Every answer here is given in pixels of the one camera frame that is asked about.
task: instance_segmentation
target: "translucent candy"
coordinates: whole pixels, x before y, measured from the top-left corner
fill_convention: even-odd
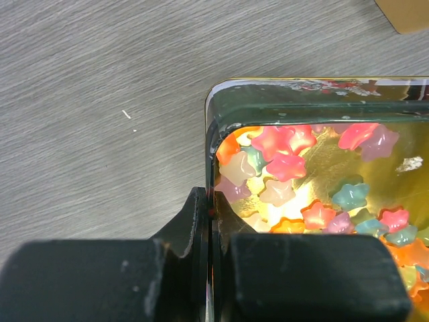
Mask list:
[[[359,144],[369,139],[378,123],[355,123],[344,131],[338,142],[338,147],[344,150],[354,150]]]
[[[395,233],[389,233],[385,236],[386,240],[396,246],[402,247],[412,243],[417,234],[417,227],[408,225]]]
[[[265,126],[262,134],[251,140],[251,145],[261,151],[265,161],[269,162],[279,151],[284,154],[292,154],[289,141],[294,134],[295,131],[292,128]]]
[[[302,219],[281,218],[277,225],[271,228],[272,233],[304,233],[305,224]]]
[[[232,156],[227,165],[219,168],[219,172],[235,186],[241,186],[247,179],[256,176],[256,170],[247,161],[246,151]]]
[[[357,233],[372,235],[376,238],[379,238],[389,231],[389,227],[380,223],[376,219],[370,219],[357,224],[355,230]]]
[[[300,156],[287,156],[278,152],[273,156],[273,161],[267,165],[267,172],[282,182],[304,178],[307,174],[305,163],[305,159]]]
[[[408,211],[399,209],[396,211],[385,210],[381,213],[380,222],[389,226],[389,232],[395,233],[408,225],[408,219],[410,218],[410,213]]]
[[[267,233],[271,227],[262,219],[259,213],[254,213],[250,217],[242,218],[250,227],[258,233]]]
[[[293,129],[294,136],[289,140],[289,145],[293,153],[297,156],[302,150],[312,147],[317,143],[317,139],[311,132],[310,125],[287,125],[284,129]]]
[[[218,158],[220,164],[225,165],[228,164],[231,157],[234,154],[239,153],[239,151],[240,145],[237,143],[234,134],[230,134],[225,140],[222,141],[216,152],[216,157]]]
[[[351,233],[355,226],[350,221],[349,213],[341,213],[331,220],[325,229],[324,233]]]
[[[369,162],[376,158],[389,157],[399,138],[398,133],[390,131],[382,124],[378,125],[373,135],[360,144],[362,161]]]
[[[417,233],[417,238],[420,238],[426,246],[429,246],[429,227],[420,230]]]
[[[241,151],[247,153],[248,163],[255,169],[256,176],[260,176],[263,167],[268,164],[268,162],[263,159],[262,152],[256,150],[253,146],[243,146],[241,147]]]
[[[218,183],[218,185],[215,186],[214,189],[215,191],[222,192],[229,203],[234,203],[235,201],[251,196],[251,192],[249,188],[247,188],[246,182],[244,182],[241,186],[235,186],[224,176],[221,176],[221,181]]]
[[[290,180],[286,182],[267,180],[265,187],[266,189],[259,196],[259,200],[263,203],[271,203],[276,207],[281,207],[295,197]]]
[[[306,229],[326,228],[329,221],[336,215],[334,209],[325,207],[320,201],[313,202],[308,208],[301,210]]]
[[[359,183],[345,184],[339,192],[332,197],[332,202],[339,205],[343,211],[350,211],[367,205],[369,185]]]

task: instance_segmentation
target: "teal star candy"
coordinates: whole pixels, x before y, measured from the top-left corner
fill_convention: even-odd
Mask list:
[[[256,176],[260,176],[263,167],[269,164],[263,159],[262,152],[253,146],[242,146],[241,151],[246,151],[248,163],[256,170]]]
[[[367,205],[368,192],[369,185],[366,183],[355,185],[347,183],[332,197],[332,202],[343,211],[350,211]]]

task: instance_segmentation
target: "orange star candy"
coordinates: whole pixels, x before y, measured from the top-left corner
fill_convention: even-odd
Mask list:
[[[272,233],[304,233],[305,230],[304,220],[302,219],[288,219],[283,217],[278,224],[271,228]]]
[[[333,220],[336,211],[325,207],[319,200],[314,201],[309,207],[301,210],[306,229],[324,229],[329,221]]]
[[[429,248],[424,245],[420,238],[416,238],[410,245],[402,247],[402,250],[405,254],[405,265],[419,265],[429,269]]]
[[[222,141],[219,149],[217,149],[216,157],[218,158],[220,164],[226,165],[229,163],[231,157],[239,152],[240,145],[237,143],[234,134],[230,134],[225,140]]]

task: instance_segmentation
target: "pink star candy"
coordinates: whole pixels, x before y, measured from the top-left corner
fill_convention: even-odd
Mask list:
[[[373,135],[378,123],[355,123],[341,135],[338,147],[344,150],[354,150],[359,144],[369,139]]]
[[[229,203],[251,196],[251,192],[246,186],[246,180],[241,186],[235,186],[224,176],[221,176],[221,181],[215,186],[214,190],[222,192]]]
[[[307,174],[305,163],[305,159],[300,156],[287,156],[277,152],[266,168],[268,173],[279,181],[285,182],[290,179],[304,178]]]
[[[251,145],[261,151],[263,159],[268,162],[273,160],[274,154],[278,151],[292,154],[289,141],[294,134],[292,128],[265,126],[262,133],[251,140]]]
[[[408,226],[410,213],[406,210],[399,209],[397,211],[385,210],[381,213],[380,223],[389,227],[390,233],[395,233]]]
[[[303,149],[312,147],[317,143],[316,137],[311,132],[310,125],[287,125],[283,129],[293,129],[294,136],[289,140],[289,145],[293,153],[297,156]]]
[[[387,158],[391,155],[393,146],[399,140],[400,135],[390,131],[383,124],[378,125],[373,135],[366,141],[362,142],[362,161],[369,162],[376,158]]]
[[[340,213],[333,220],[331,220],[325,229],[324,233],[352,233],[355,226],[350,220],[349,213]]]
[[[325,208],[320,201],[316,201],[309,208],[301,210],[306,229],[323,229],[335,218],[334,209]]]

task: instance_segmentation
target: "glossy candy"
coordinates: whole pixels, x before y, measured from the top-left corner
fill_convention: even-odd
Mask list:
[[[389,233],[385,236],[386,240],[396,246],[402,247],[412,243],[417,234],[417,227],[408,225],[395,233]]]
[[[310,125],[287,125],[283,126],[283,128],[295,131],[295,134],[289,140],[289,145],[296,156],[302,150],[310,148],[317,143],[317,139],[311,132]]]
[[[357,233],[372,235],[376,238],[381,237],[389,231],[389,227],[380,223],[375,218],[358,223],[355,227]]]
[[[255,169],[256,176],[260,176],[263,167],[268,164],[268,162],[263,159],[262,152],[256,150],[253,146],[243,146],[241,147],[241,151],[247,153],[248,163]]]
[[[267,165],[267,172],[282,182],[303,178],[307,174],[305,163],[305,159],[300,156],[287,156],[278,152],[273,156],[273,161]]]
[[[268,180],[265,187],[266,189],[259,196],[259,200],[263,203],[271,203],[276,207],[281,207],[295,197],[290,180],[286,182]]]
[[[234,203],[235,201],[251,196],[251,192],[249,188],[247,188],[246,182],[244,182],[241,186],[235,186],[224,176],[221,176],[221,181],[218,183],[218,185],[215,186],[214,189],[215,191],[222,192],[229,203]]]
[[[333,220],[336,211],[325,207],[320,201],[314,202],[309,208],[301,210],[306,229],[326,228],[329,221]]]
[[[408,225],[408,219],[410,218],[410,213],[408,211],[399,209],[396,211],[385,210],[381,213],[380,222],[389,226],[389,232],[395,233]]]
[[[292,154],[289,141],[294,134],[295,131],[291,128],[265,126],[262,134],[251,140],[251,145],[261,151],[264,160],[269,162],[279,151]]]
[[[249,226],[258,233],[267,233],[271,227],[262,219],[259,213],[254,213],[250,217],[242,218]]]
[[[369,139],[378,123],[355,123],[344,131],[338,142],[338,147],[344,150],[354,150],[359,144]]]
[[[369,185],[366,183],[345,184],[332,197],[332,202],[339,205],[343,211],[350,211],[367,205]]]
[[[349,213],[341,213],[331,220],[325,229],[324,233],[351,233],[355,226],[350,221]]]
[[[247,161],[246,151],[232,156],[227,165],[219,168],[219,172],[235,186],[241,186],[247,179],[256,176],[256,170]]]
[[[302,219],[281,218],[277,225],[271,228],[272,233],[304,233],[305,224]]]
[[[225,165],[228,164],[232,156],[239,153],[239,151],[240,145],[237,143],[234,134],[230,134],[225,140],[222,141],[216,152],[216,157],[218,158],[220,164]]]
[[[373,135],[359,145],[362,148],[362,161],[369,162],[376,158],[389,157],[399,138],[398,133],[390,131],[383,124],[378,125]]]

